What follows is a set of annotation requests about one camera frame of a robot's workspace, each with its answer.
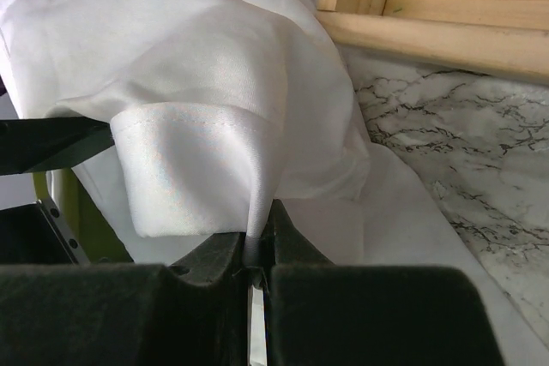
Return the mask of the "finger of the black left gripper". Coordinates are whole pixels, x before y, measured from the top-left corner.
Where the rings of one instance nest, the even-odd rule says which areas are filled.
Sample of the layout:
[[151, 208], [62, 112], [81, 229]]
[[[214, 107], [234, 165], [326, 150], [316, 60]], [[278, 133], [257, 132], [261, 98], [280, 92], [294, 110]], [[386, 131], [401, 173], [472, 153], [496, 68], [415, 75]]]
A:
[[86, 117], [2, 120], [1, 174], [72, 168], [111, 146], [109, 124]]

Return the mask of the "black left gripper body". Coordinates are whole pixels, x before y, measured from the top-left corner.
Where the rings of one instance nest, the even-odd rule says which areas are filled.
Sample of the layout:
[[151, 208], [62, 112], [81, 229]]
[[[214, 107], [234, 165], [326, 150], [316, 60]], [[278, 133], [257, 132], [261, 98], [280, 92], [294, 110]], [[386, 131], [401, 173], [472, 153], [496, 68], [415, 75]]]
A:
[[3, 265], [78, 265], [89, 262], [52, 200], [39, 200], [1, 211]]

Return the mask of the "white shirt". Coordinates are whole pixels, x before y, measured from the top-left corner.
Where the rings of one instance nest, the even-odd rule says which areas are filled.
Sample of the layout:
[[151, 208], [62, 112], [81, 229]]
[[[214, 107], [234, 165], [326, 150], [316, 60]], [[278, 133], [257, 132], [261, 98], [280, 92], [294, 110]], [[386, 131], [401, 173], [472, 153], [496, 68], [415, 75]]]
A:
[[139, 262], [242, 231], [275, 199], [328, 258], [461, 269], [508, 365], [548, 350], [417, 174], [371, 142], [311, 0], [1, 0], [1, 77], [22, 118], [109, 123], [75, 174]]

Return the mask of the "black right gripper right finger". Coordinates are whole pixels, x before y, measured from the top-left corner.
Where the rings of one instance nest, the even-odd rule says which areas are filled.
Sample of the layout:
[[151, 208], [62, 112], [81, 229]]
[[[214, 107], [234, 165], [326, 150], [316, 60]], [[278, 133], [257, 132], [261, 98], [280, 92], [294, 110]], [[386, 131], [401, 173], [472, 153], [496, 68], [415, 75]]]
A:
[[271, 365], [501, 365], [480, 294], [461, 271], [338, 266], [281, 201], [262, 234]]

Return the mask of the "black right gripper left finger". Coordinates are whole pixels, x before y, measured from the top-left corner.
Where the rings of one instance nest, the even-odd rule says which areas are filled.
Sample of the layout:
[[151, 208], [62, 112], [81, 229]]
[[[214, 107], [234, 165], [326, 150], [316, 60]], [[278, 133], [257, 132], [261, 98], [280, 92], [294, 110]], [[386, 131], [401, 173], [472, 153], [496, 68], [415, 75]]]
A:
[[245, 365], [243, 238], [214, 235], [175, 265], [4, 266], [4, 365]]

